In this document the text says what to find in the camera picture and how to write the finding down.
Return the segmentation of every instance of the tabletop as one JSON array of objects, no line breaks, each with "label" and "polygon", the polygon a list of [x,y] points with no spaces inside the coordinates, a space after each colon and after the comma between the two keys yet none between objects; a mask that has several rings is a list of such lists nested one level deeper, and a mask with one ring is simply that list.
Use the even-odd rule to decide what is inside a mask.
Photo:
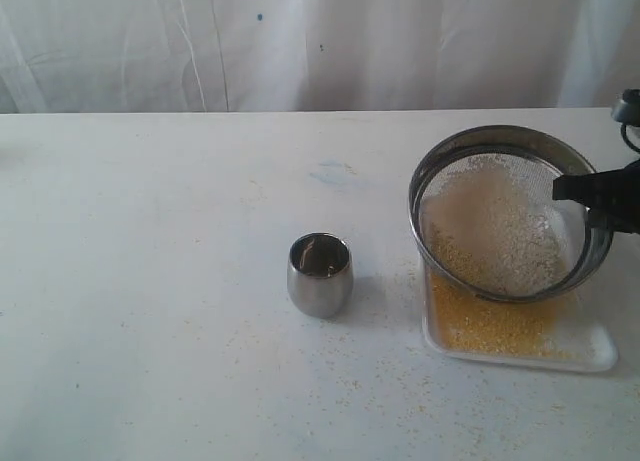
[{"label": "tabletop", "polygon": [[[588,285],[612,371],[425,346],[409,179],[486,124],[634,159],[606,109],[0,116],[0,459],[636,460],[634,237]],[[331,321],[287,297],[311,231],[353,254]]]}]

